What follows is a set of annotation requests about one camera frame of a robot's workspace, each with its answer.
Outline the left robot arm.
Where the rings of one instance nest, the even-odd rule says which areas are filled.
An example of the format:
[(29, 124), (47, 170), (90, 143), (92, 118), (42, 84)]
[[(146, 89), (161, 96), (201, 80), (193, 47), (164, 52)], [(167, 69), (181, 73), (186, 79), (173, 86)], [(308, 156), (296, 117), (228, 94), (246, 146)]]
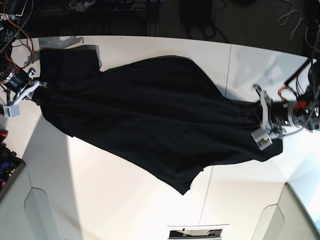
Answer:
[(260, 149), (302, 130), (320, 130), (320, 33), (317, 32), (309, 58), (277, 91), (281, 101), (273, 101), (258, 84), (260, 127), (251, 133)]

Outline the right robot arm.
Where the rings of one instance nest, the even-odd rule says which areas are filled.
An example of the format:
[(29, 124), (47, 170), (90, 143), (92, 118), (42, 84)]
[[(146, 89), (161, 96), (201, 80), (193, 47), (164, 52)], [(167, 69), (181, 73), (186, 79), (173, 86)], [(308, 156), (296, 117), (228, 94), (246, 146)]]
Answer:
[[(39, 81), (34, 68), (26, 68), (35, 62), (35, 47), (25, 30), (34, 10), (33, 0), (2, 0), (0, 2), (0, 88), (6, 94), (6, 107), (18, 105), (22, 100), (32, 100), (38, 88), (47, 83)], [(29, 58), (23, 66), (11, 57), (16, 47), (25, 47)]]

